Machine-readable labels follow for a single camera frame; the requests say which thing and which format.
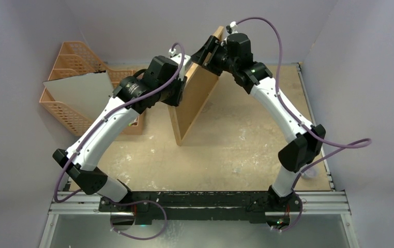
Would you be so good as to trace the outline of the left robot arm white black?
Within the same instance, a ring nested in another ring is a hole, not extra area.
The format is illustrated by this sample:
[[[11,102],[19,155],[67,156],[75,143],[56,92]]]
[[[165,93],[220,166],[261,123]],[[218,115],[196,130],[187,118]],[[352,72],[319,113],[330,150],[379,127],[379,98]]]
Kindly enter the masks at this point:
[[[86,194],[99,194],[118,211],[131,207],[131,190],[98,168],[108,147],[146,109],[162,102],[178,106],[191,65],[188,55],[154,57],[148,68],[123,78],[113,90],[104,110],[87,131],[67,149],[52,157]]]

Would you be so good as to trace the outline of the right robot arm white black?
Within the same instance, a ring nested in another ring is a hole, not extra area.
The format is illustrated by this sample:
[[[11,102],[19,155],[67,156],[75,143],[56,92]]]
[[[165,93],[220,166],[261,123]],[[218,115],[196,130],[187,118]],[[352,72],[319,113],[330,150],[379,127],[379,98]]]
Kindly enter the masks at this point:
[[[268,190],[269,206],[281,210],[289,202],[288,196],[293,193],[301,169],[319,155],[325,128],[305,118],[276,85],[267,66],[253,59],[251,41],[246,34],[230,34],[223,41],[210,36],[191,55],[191,60],[217,76],[230,73],[235,83],[254,97],[281,129],[287,145],[278,152],[281,168]]]

